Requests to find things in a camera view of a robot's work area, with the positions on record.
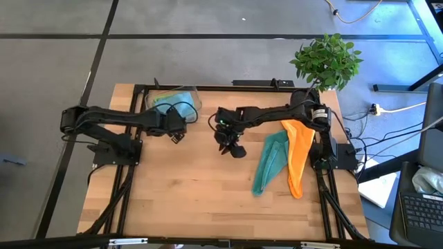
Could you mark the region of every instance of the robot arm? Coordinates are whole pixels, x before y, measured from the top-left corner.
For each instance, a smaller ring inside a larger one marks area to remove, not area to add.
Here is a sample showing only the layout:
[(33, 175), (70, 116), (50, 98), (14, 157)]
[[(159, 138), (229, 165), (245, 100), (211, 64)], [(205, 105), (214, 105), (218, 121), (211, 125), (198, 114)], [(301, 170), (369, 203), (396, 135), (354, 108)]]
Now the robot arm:
[(238, 107), (231, 111), (219, 107), (215, 116), (215, 140), (220, 144), (222, 154), (228, 151), (234, 158), (246, 155), (243, 146), (239, 146), (239, 138), (246, 128), (256, 127), (263, 122), (294, 119), (299, 120), (306, 127), (320, 132), (322, 138), (324, 158), (335, 157), (334, 140), (330, 137), (331, 110), (318, 101), (305, 98), (291, 98), (291, 104), (282, 107), (261, 109), (258, 107)]
[(100, 107), (71, 107), (62, 112), (60, 131), (65, 136), (84, 134), (98, 140), (88, 145), (96, 153), (94, 164), (138, 164), (142, 140), (132, 140), (128, 133), (116, 134), (100, 124), (127, 125), (141, 128), (148, 136), (171, 137), (175, 143), (185, 136), (186, 119), (171, 106), (166, 113), (150, 109), (142, 113), (114, 111)]

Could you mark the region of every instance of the orange cloth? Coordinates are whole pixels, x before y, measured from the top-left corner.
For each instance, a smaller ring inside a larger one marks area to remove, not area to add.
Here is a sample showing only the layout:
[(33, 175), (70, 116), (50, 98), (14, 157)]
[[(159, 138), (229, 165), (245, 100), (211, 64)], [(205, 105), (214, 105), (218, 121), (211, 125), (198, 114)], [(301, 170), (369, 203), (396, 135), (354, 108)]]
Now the orange cloth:
[(289, 138), (288, 184), (292, 196), (300, 199), (303, 196), (302, 175), (307, 155), (311, 149), (315, 131), (307, 128), (297, 120), (283, 120), (283, 127), (287, 130)]

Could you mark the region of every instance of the white cable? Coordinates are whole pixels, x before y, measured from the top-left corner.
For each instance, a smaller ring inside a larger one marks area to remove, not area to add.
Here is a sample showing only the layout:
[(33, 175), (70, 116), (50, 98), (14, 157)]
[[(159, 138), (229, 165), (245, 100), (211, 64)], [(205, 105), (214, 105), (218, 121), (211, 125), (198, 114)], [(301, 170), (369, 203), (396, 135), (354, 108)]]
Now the white cable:
[(390, 149), (391, 147), (394, 147), (395, 145), (398, 145), (399, 143), (402, 143), (402, 142), (404, 142), (404, 141), (406, 141), (406, 140), (409, 140), (409, 139), (415, 137), (415, 136), (418, 135), (418, 134), (421, 134), (422, 132), (425, 132), (426, 130), (430, 129), (431, 127), (433, 127), (435, 124), (437, 124), (438, 122), (440, 122), (440, 121), (442, 121), (442, 120), (443, 120), (443, 116), (440, 117), (439, 119), (437, 119), (437, 120), (436, 120), (435, 122), (433, 122), (432, 124), (428, 125), (427, 127), (424, 127), (422, 130), (417, 131), (417, 133), (414, 133), (413, 135), (411, 135), (411, 136), (409, 136), (409, 137), (407, 137), (407, 138), (401, 140), (400, 142), (396, 142), (395, 144), (393, 144), (393, 145), (391, 145), (391, 146), (389, 146), (389, 147), (386, 147), (385, 149), (383, 149), (383, 150), (380, 151), (379, 153), (375, 154), (373, 157), (369, 158), (368, 160), (373, 159), (374, 157), (378, 156), (378, 155), (381, 154), (382, 152), (386, 151), (387, 149)]
[(345, 21), (345, 20), (343, 20), (342, 18), (341, 18), (341, 16), (340, 16), (340, 14), (338, 13), (338, 10), (334, 7), (334, 5), (331, 3), (331, 1), (330, 0), (325, 0), (326, 2), (327, 2), (327, 4), (329, 4), (329, 7), (332, 9), (332, 12), (334, 13), (334, 15), (336, 15), (339, 19), (340, 19), (340, 21), (342, 21), (343, 23), (345, 23), (345, 24), (353, 24), (354, 22), (358, 22), (358, 21), (360, 21), (360, 20), (362, 20), (363, 18), (365, 18), (365, 17), (367, 17), (373, 10), (375, 10), (375, 8), (378, 6), (378, 5), (380, 5), (380, 3), (383, 1), (383, 0), (380, 0), (374, 7), (372, 7), (372, 9), (370, 9), (366, 14), (364, 14), (362, 17), (360, 17), (360, 18), (358, 18), (358, 19), (356, 19), (356, 20), (354, 20), (354, 21)]
[(391, 110), (391, 111), (390, 110), (385, 110), (385, 109), (380, 107), (380, 112), (381, 113), (396, 113), (396, 112), (399, 112), (399, 111), (409, 110), (409, 109), (414, 108), (414, 107), (419, 107), (419, 106), (421, 106), (423, 104), (426, 104), (426, 102), (423, 102), (423, 103), (420, 103), (420, 104), (414, 104), (413, 106), (410, 106), (410, 107), (404, 107), (404, 108), (400, 108), (400, 109), (396, 109), (396, 110)]

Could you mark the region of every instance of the green plant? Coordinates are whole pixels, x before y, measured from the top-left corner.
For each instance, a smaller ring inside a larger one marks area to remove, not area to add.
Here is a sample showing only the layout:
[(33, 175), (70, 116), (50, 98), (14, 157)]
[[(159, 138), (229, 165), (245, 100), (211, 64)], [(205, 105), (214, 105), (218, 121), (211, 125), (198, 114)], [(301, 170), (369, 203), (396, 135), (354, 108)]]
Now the green plant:
[(289, 63), (296, 66), (297, 78), (307, 76), (307, 83), (312, 82), (308, 92), (314, 87), (322, 92), (328, 88), (342, 90), (359, 73), (359, 63), (363, 61), (357, 57), (361, 51), (352, 48), (354, 44), (345, 43), (340, 34), (325, 34), (309, 46), (303, 48), (302, 44)]

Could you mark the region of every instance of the wooden tabletop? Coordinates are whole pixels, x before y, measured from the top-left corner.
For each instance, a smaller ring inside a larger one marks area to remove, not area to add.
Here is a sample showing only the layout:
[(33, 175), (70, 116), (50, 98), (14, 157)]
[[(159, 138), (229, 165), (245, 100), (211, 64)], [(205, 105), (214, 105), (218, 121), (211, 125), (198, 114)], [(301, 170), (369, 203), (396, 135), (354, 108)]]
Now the wooden tabletop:
[[(117, 84), (110, 109), (127, 111), (133, 84)], [(217, 107), (276, 107), (289, 102), (289, 93), (199, 91), (202, 108), (197, 123), (188, 125), (185, 138), (174, 144), (168, 136), (142, 135), (143, 152), (135, 169), (124, 234), (144, 237), (187, 237), (229, 239), (325, 238), (318, 188), (309, 161), (302, 177), (303, 197), (292, 197), (287, 167), (269, 184), (263, 195), (254, 197), (252, 185), (264, 139), (280, 131), (280, 122), (247, 129), (239, 144), (244, 158), (220, 155), (208, 118)], [(320, 95), (322, 103), (341, 117), (335, 91)], [(116, 133), (124, 127), (107, 125)], [(346, 142), (336, 118), (332, 135)], [(78, 232), (85, 231), (109, 202), (116, 172), (106, 166), (91, 177)], [(334, 171), (340, 204), (359, 232), (368, 237), (356, 181), (345, 171)], [(112, 231), (116, 229), (119, 207)], [(333, 234), (337, 237), (334, 213), (329, 207)]]

